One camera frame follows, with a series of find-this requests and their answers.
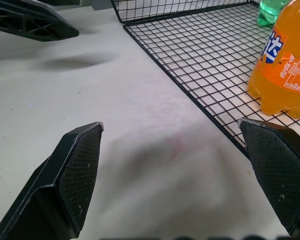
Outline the green soda plastic bottle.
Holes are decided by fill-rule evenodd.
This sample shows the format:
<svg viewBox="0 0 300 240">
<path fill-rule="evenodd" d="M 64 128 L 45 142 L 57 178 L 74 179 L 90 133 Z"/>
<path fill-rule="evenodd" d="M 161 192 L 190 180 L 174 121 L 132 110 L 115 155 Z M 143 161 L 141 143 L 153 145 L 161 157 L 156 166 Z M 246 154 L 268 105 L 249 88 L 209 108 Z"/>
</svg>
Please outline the green soda plastic bottle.
<svg viewBox="0 0 300 240">
<path fill-rule="evenodd" d="M 291 0 L 261 0 L 257 22 L 260 26 L 273 25 L 281 11 Z"/>
</svg>

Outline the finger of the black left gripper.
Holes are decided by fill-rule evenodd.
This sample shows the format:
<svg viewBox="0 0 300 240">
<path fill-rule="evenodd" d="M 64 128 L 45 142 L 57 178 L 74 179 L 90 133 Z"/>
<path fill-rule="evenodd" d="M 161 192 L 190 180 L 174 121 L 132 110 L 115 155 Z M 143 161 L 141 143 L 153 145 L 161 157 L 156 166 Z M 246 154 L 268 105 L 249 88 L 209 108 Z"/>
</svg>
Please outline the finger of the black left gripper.
<svg viewBox="0 0 300 240">
<path fill-rule="evenodd" d="M 79 30 L 49 6 L 79 4 L 80 0 L 0 0 L 0 31 L 40 42 L 75 38 Z"/>
</svg>

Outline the orange soda plastic bottle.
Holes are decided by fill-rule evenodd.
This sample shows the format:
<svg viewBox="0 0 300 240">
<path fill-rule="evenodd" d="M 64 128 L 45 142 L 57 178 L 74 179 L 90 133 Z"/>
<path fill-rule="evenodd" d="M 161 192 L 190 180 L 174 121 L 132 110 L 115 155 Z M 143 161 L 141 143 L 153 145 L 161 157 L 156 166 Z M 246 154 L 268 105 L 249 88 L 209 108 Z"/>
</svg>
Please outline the orange soda plastic bottle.
<svg viewBox="0 0 300 240">
<path fill-rule="evenodd" d="M 300 0 L 280 12 L 251 73 L 247 92 L 266 115 L 300 119 Z"/>
</svg>

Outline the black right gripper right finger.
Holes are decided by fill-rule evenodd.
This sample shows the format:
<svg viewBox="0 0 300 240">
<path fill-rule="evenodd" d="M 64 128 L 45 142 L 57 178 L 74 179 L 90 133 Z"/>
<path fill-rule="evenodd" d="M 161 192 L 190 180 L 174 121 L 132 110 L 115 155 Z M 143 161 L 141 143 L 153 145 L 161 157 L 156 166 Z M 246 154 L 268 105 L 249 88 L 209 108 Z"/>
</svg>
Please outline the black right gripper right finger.
<svg viewBox="0 0 300 240">
<path fill-rule="evenodd" d="M 300 136 L 291 128 L 238 121 L 255 176 L 280 223 L 300 237 Z"/>
</svg>

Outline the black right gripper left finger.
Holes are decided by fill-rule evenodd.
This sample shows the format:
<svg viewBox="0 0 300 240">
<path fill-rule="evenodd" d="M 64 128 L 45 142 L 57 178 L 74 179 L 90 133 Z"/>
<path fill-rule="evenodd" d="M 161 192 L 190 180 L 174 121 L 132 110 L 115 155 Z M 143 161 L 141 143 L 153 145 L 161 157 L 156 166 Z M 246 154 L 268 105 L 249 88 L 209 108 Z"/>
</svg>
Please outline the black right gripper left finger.
<svg viewBox="0 0 300 240">
<path fill-rule="evenodd" d="M 103 131 L 99 121 L 62 136 L 1 220 L 0 240 L 79 237 L 95 188 Z"/>
</svg>

